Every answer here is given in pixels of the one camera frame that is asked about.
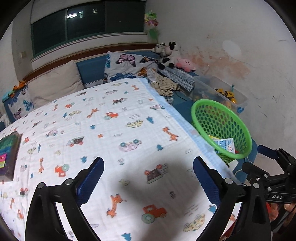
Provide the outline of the colourful puzzle box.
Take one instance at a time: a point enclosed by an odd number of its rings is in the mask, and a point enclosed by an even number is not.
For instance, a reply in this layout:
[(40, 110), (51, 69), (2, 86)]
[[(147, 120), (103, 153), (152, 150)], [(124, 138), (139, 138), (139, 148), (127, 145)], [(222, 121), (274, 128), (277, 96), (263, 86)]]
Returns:
[(1, 183), (14, 179), (16, 160), (22, 135), (12, 132), (1, 139)]

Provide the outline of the black white cow plush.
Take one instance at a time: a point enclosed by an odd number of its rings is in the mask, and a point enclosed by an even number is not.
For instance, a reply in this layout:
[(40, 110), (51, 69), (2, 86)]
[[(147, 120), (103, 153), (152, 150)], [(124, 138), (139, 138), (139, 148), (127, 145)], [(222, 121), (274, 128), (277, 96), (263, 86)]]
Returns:
[(166, 67), (174, 68), (177, 58), (180, 57), (180, 45), (175, 41), (171, 41), (166, 44), (164, 54), (159, 55), (158, 68), (161, 70), (165, 69)]

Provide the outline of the colourful wall decoration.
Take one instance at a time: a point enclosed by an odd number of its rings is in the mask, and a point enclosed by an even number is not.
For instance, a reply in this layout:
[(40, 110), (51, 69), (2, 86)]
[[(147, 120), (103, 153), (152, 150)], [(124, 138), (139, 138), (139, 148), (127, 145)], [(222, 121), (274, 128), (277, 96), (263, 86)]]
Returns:
[(159, 42), (159, 22), (157, 20), (157, 14), (153, 11), (148, 11), (144, 15), (145, 31), (148, 37), (155, 43)]

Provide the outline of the blue patterned folded cloth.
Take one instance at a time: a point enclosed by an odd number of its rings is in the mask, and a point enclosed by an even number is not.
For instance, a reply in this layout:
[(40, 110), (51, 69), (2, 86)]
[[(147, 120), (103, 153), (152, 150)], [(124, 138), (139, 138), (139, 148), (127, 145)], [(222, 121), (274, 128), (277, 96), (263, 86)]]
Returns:
[(159, 69), (159, 73), (167, 78), (170, 78), (188, 92), (191, 92), (194, 89), (194, 77), (182, 70), (176, 68), (165, 68), (163, 70)]

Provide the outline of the butterfly print pillow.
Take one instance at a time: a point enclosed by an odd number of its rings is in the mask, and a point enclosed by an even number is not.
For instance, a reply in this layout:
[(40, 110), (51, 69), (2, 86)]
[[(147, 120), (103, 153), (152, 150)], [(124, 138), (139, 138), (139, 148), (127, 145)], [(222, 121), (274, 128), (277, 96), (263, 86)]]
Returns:
[(26, 116), (35, 109), (29, 94), (28, 86), (15, 93), (13, 98), (4, 102), (4, 109), (11, 123)]
[(147, 72), (158, 69), (158, 59), (138, 54), (107, 52), (104, 81), (147, 77)]

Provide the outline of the yellow toy excavator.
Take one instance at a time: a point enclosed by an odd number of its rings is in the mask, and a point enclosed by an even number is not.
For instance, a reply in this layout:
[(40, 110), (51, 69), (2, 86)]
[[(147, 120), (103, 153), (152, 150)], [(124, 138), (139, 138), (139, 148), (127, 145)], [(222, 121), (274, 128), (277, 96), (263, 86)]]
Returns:
[(216, 89), (216, 91), (220, 94), (222, 94), (223, 96), (225, 96), (227, 99), (229, 99), (231, 102), (233, 102), (234, 104), (237, 103), (236, 99), (235, 99), (235, 95), (233, 92), (231, 91), (227, 91), (227, 90), (224, 90), (222, 88), (220, 89)]

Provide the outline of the dark window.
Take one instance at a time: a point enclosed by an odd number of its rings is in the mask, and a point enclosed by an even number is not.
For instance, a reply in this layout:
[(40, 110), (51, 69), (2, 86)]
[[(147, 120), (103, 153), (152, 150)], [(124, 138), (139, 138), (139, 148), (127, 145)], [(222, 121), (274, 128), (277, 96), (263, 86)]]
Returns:
[(34, 1), (33, 56), (92, 36), (144, 32), (145, 1)]

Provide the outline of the pink plush toy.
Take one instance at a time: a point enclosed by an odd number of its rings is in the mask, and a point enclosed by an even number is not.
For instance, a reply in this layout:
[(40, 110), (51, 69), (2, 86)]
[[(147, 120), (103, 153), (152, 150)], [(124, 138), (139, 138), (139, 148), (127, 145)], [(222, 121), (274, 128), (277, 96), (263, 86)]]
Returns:
[(194, 64), (190, 60), (185, 58), (177, 58), (175, 66), (177, 68), (183, 69), (185, 72), (196, 71), (196, 67), (194, 66)]

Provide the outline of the beige pillow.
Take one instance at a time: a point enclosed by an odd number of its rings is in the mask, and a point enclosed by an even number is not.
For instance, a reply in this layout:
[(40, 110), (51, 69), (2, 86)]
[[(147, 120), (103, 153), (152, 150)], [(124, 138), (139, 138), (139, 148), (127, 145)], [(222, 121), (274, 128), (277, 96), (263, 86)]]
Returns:
[(28, 84), (29, 95), (35, 108), (84, 89), (77, 64), (70, 61)]

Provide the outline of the blue white milk carton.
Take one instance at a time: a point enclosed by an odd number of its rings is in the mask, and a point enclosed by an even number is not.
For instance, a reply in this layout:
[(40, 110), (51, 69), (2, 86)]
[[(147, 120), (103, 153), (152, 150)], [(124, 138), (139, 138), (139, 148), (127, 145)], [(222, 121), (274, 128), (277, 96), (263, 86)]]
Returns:
[(225, 138), (225, 139), (216, 139), (214, 142), (221, 147), (222, 149), (235, 154), (235, 145), (234, 145), (234, 139), (233, 138)]

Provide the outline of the beige patterned clothing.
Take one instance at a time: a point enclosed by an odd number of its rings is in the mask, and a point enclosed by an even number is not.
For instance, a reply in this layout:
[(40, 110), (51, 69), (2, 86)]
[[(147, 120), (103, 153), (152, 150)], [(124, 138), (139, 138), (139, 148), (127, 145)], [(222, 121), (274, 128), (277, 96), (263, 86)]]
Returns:
[(147, 78), (151, 87), (161, 96), (171, 97), (174, 95), (174, 91), (180, 90), (180, 86), (177, 83), (170, 78), (161, 76), (154, 68), (148, 70)]

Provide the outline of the clear plastic toy bin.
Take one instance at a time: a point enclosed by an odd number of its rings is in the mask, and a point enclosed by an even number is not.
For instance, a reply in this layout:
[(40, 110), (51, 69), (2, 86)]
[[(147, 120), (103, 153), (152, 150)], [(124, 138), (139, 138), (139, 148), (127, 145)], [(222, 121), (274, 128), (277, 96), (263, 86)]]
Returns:
[(213, 76), (195, 76), (193, 101), (210, 99), (220, 102), (237, 115), (243, 113), (247, 106), (248, 98), (223, 80)]

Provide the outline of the grey striped plush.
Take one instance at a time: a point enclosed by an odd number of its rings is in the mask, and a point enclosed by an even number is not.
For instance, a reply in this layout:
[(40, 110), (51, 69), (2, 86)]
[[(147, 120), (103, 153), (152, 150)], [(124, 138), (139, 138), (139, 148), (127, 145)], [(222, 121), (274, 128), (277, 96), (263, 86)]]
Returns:
[(153, 53), (156, 53), (158, 55), (161, 55), (161, 54), (164, 54), (165, 52), (165, 48), (166, 48), (166, 44), (165, 43), (158, 43), (156, 44), (152, 49), (151, 51)]

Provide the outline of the white patterned table cloth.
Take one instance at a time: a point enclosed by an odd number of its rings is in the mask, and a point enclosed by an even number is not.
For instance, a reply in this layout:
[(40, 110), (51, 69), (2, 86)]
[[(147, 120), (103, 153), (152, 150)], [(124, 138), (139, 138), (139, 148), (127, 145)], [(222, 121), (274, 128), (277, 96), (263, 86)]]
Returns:
[(81, 209), (102, 240), (195, 240), (213, 206), (192, 169), (197, 156), (223, 177), (227, 165), (143, 79), (88, 88), (30, 112), (1, 132), (21, 136), (14, 179), (1, 184), (1, 214), (18, 240), (34, 190), (59, 185), (104, 160)]

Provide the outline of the orange toy on ledge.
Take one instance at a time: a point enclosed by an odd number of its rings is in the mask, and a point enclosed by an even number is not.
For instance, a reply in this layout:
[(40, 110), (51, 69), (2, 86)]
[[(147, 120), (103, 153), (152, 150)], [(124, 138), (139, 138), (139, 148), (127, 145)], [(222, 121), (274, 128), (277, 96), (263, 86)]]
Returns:
[(13, 86), (13, 91), (19, 91), (25, 87), (25, 82), (24, 81), (19, 81), (18, 85)]

